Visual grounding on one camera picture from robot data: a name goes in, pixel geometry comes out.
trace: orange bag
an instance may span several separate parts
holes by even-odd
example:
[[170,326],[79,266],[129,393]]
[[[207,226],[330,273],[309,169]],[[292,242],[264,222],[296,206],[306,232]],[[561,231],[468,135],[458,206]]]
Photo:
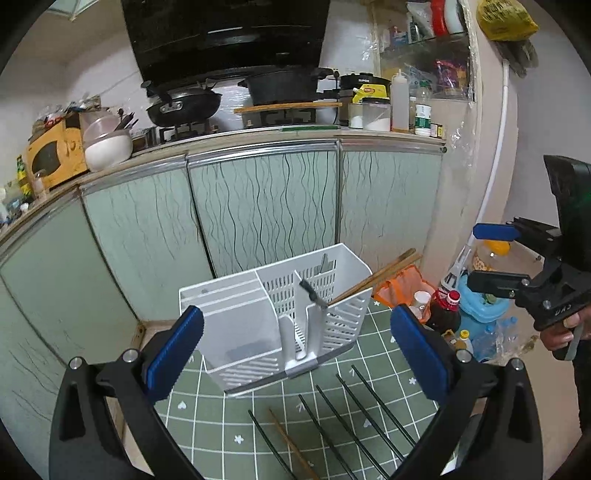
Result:
[[[380,285],[374,294],[374,299],[393,309],[402,304],[410,305],[414,300],[414,294],[420,290],[428,291],[433,295],[436,288],[423,279],[415,265],[409,265],[394,278]],[[427,306],[420,322],[427,323],[430,317],[431,311]]]

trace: blue trash can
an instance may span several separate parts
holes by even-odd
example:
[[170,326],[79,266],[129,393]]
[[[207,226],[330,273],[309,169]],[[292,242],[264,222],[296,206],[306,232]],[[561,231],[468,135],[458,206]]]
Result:
[[508,299],[497,299],[496,303],[487,303],[482,293],[474,293],[468,288],[468,276],[463,275],[458,282],[457,290],[460,292],[460,316],[462,317],[461,330],[470,332],[470,340],[485,333],[487,326],[494,326],[496,321],[507,313],[509,309]]

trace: white plastic basket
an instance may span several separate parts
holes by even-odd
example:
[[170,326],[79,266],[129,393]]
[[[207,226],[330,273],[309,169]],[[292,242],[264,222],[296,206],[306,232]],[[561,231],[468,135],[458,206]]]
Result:
[[302,278],[330,302],[371,274],[338,244],[181,288],[180,313],[189,305],[202,310],[197,349],[206,371],[223,390],[237,393],[311,370],[357,340],[372,289],[321,310],[298,285]]

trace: hand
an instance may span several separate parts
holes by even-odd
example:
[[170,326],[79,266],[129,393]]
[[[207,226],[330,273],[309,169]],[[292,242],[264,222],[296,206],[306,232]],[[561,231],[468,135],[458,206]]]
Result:
[[553,352],[560,350],[569,344],[573,339],[573,332],[569,329],[576,327],[581,322],[585,323],[581,340],[591,339],[591,305],[585,307],[578,313],[564,319],[562,323],[556,323],[540,334],[544,346]]

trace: cabinet door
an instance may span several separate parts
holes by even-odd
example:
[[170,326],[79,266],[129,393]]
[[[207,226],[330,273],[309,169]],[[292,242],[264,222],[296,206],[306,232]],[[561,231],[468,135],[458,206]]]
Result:
[[0,312],[0,418],[29,464],[47,479],[51,418],[64,367],[1,282]]
[[184,170],[85,196],[100,247],[141,320],[178,318],[178,290],[211,280]]
[[66,362],[117,358],[137,320],[117,289],[78,201],[51,214],[0,269],[20,308]]
[[375,272],[414,247],[433,217],[441,155],[345,152],[340,240]]
[[226,161],[191,178],[218,277],[335,242],[333,151]]

